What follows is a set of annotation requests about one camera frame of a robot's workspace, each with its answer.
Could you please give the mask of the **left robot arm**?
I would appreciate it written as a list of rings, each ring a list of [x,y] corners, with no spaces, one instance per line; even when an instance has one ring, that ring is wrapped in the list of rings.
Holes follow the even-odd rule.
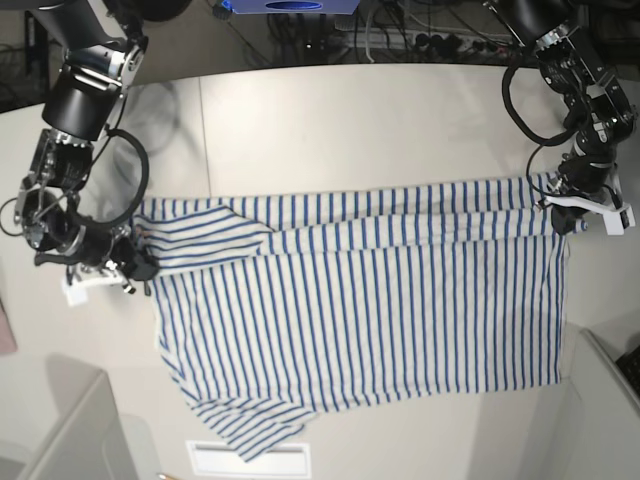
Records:
[[[617,148],[635,130],[637,114],[616,76],[608,71],[568,1],[488,1],[486,7],[510,32],[516,53],[502,77],[504,107],[538,150],[569,143],[554,175],[538,181],[525,175],[553,230],[566,235],[587,213],[601,216],[606,232],[622,235],[635,224],[623,199]],[[567,108],[562,132],[543,137],[515,108],[511,84],[529,60]]]

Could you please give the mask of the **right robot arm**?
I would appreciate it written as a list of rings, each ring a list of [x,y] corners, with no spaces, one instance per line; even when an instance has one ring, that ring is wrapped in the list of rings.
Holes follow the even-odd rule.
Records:
[[[134,293],[157,261],[131,224],[150,176],[148,154],[129,132],[111,125],[148,46],[136,1],[4,1],[2,9],[32,14],[65,50],[58,79],[45,102],[42,130],[28,174],[15,199],[13,222],[34,250],[34,263],[63,265],[108,278]],[[79,212],[80,192],[99,159],[94,145],[119,138],[140,160],[139,186],[124,212],[99,221]]]

